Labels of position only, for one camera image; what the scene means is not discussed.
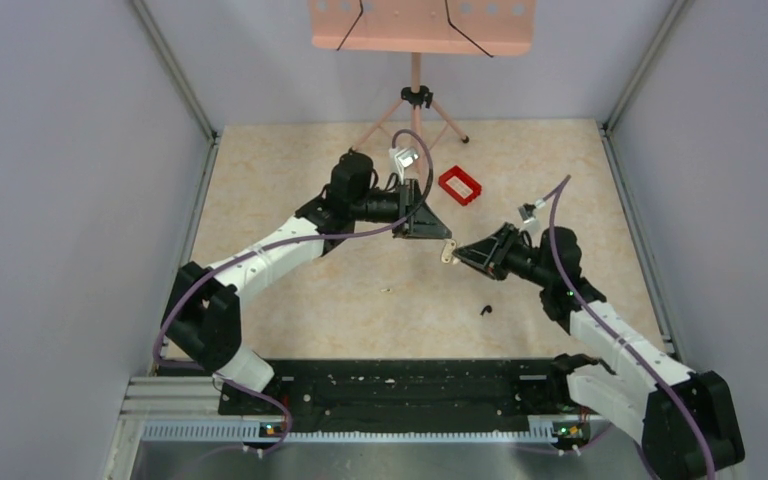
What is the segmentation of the red plastic box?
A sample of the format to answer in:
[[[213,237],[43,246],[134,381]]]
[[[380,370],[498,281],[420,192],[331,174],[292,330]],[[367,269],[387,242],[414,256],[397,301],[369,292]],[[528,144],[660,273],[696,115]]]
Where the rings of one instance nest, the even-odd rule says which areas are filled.
[[[482,185],[458,165],[438,177],[438,186],[461,206],[469,205],[482,193]]]

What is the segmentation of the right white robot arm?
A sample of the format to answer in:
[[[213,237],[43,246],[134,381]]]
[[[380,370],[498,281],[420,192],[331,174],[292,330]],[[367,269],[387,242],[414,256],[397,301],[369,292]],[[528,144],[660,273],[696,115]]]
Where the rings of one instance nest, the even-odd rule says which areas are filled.
[[[680,363],[624,321],[583,276],[571,229],[546,229],[533,245],[506,223],[452,256],[492,280],[515,275],[537,285],[547,317],[592,349],[554,358],[546,385],[554,409],[601,415],[635,441],[660,479],[708,477],[745,460],[726,380]]]

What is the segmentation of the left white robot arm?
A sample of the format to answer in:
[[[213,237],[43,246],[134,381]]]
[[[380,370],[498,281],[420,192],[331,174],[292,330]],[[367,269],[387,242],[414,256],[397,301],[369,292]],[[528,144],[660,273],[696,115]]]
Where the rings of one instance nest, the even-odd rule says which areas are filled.
[[[263,290],[295,268],[323,257],[349,238],[359,222],[377,223],[397,239],[448,240],[451,230],[427,204],[428,188],[407,179],[390,190],[374,185],[365,154],[343,154],[322,192],[260,242],[212,266],[189,262],[173,284],[161,336],[195,368],[243,386],[257,413],[279,404],[273,367],[244,346],[242,312]]]

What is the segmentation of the beige earbud charging case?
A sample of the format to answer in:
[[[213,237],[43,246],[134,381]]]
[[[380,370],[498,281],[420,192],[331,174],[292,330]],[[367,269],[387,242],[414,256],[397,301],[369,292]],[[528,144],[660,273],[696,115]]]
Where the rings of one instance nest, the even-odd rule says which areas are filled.
[[[457,248],[457,241],[454,239],[447,239],[444,241],[443,248],[440,254],[440,261],[444,264],[452,264],[455,261],[454,251]]]

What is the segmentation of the pink music stand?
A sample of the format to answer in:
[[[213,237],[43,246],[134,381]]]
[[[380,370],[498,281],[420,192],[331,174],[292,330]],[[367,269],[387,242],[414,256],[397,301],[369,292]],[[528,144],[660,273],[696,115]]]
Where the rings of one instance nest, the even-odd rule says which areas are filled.
[[[495,59],[527,54],[532,47],[537,2],[515,1],[309,1],[312,44],[341,51],[397,52],[410,55],[410,84],[401,97],[353,144],[354,151],[403,105],[410,126],[422,132],[422,111],[434,110],[467,144],[469,135],[421,81],[425,55],[481,55]]]

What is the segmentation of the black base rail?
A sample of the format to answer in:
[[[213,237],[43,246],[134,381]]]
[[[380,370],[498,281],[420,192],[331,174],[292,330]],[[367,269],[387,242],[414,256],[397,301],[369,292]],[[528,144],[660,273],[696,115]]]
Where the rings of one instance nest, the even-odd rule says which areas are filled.
[[[264,399],[230,386],[224,416],[281,415],[307,433],[547,435],[584,441],[598,414],[562,399],[551,359],[312,360],[271,363]]]

